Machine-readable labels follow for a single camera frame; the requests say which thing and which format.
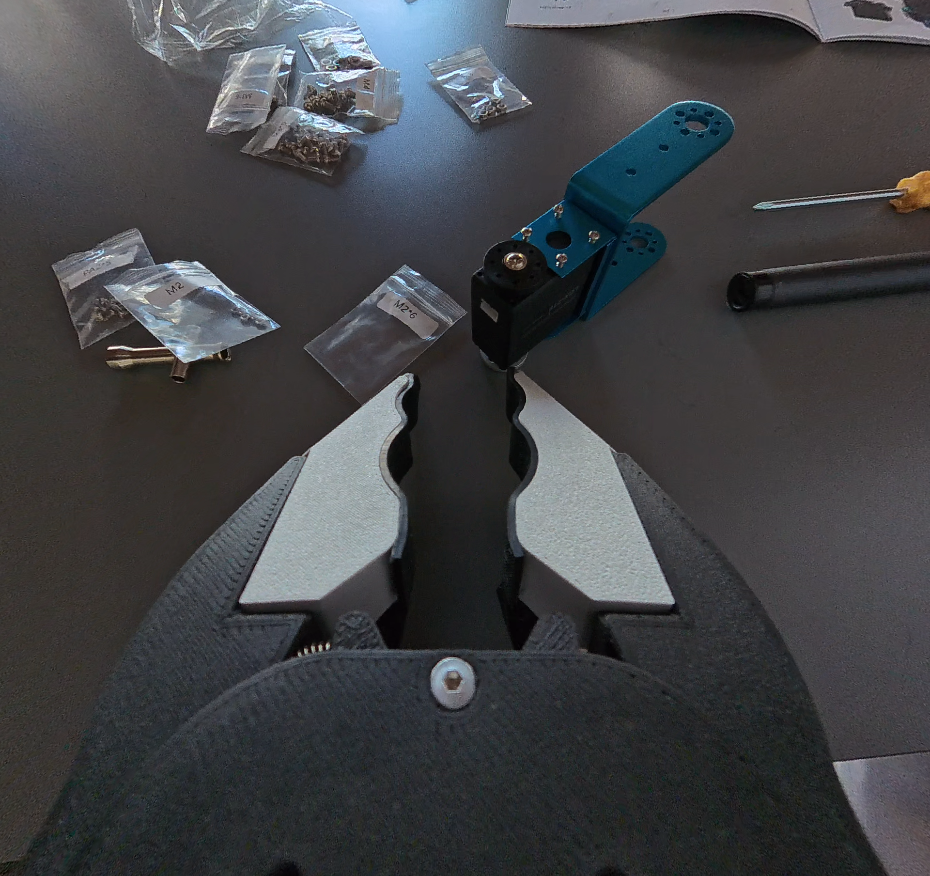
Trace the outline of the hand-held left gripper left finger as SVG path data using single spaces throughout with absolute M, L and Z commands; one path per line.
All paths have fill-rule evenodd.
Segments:
M 310 448 L 240 594 L 247 612 L 384 614 L 401 599 L 419 382 L 406 373 Z

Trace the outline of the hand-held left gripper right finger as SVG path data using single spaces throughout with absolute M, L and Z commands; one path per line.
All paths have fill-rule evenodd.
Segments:
M 668 614 L 675 601 L 612 448 L 512 371 L 521 484 L 508 510 L 518 602 L 532 614 Z

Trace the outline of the black electric screwdriver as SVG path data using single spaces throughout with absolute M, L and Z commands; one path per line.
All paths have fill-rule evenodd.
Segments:
M 739 272 L 727 285 L 727 304 L 746 312 L 928 289 L 928 252 L 891 254 Z

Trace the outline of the blue bracket with black servo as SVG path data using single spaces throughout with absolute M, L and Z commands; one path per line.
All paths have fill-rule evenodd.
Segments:
M 722 108 L 684 101 L 579 169 L 564 199 L 492 246 L 471 279 L 471 334 L 506 370 L 544 339 L 586 321 L 666 251 L 636 216 L 722 149 L 735 124 Z

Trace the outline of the dark grey desk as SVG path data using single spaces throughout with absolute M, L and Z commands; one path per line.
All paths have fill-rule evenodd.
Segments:
M 928 295 L 727 309 L 739 270 L 928 248 L 882 204 L 753 213 L 928 167 L 928 50 L 705 17 L 515 30 L 508 0 L 325 0 L 401 71 L 332 180 L 208 136 L 225 56 L 171 68 L 125 0 L 2 0 L 2 863 L 185 560 L 355 410 L 304 351 L 403 264 L 469 303 L 493 243 L 671 102 L 736 122 L 643 214 L 668 253 L 527 372 L 630 454 L 755 591 L 834 758 L 928 750 Z M 472 125 L 426 64 L 482 46 L 532 106 Z M 280 324 L 173 384 L 81 350 L 51 265 L 130 228 Z

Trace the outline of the flat clear zip bag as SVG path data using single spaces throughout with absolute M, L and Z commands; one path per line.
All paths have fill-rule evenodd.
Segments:
M 448 294 L 402 266 L 305 350 L 363 404 L 465 314 Z

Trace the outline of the small metal socket wrench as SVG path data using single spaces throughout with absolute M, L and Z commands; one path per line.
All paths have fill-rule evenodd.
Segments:
M 166 347 L 110 346 L 106 350 L 106 364 L 113 369 L 129 369 L 144 365 L 169 364 L 170 376 L 176 383 L 187 381 L 192 363 L 179 359 Z

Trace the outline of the small zip bag of screws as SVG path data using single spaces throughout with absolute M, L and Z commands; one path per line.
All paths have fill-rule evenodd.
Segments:
M 279 327 L 199 262 L 134 268 L 107 284 L 106 290 L 188 363 Z

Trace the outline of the small clear zip bag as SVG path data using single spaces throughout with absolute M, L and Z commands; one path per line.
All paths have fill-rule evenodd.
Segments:
M 52 266 L 82 349 L 135 322 L 106 286 L 128 270 L 153 265 L 141 233 L 132 229 Z

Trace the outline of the zip bag of silver screws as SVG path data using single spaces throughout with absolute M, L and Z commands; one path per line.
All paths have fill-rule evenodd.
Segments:
M 359 71 L 381 66 L 355 22 L 327 25 L 299 35 L 317 71 Z
M 241 150 L 268 161 L 332 176 L 362 131 L 291 106 L 278 107 Z

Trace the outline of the zip bag of large nuts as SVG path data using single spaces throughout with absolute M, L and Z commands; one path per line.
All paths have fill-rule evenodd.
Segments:
M 390 68 L 302 74 L 292 105 L 376 131 L 397 124 L 402 107 L 400 72 Z

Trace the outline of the wide clear zip bag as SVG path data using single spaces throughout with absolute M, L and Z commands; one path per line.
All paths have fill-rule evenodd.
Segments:
M 295 52 L 285 45 L 230 55 L 206 132 L 227 135 L 263 125 L 288 103 L 294 60 Z

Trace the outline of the zip bag of small nuts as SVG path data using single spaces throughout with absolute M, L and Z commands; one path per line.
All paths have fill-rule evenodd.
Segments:
M 493 124 L 532 106 L 480 45 L 430 61 L 426 68 L 472 125 Z

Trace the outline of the yellow-handled screwdriver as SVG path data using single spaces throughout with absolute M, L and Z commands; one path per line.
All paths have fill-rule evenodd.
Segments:
M 900 214 L 929 209 L 929 171 L 916 172 L 902 178 L 893 188 L 789 198 L 756 203 L 754 211 L 784 210 L 845 203 L 885 201 Z

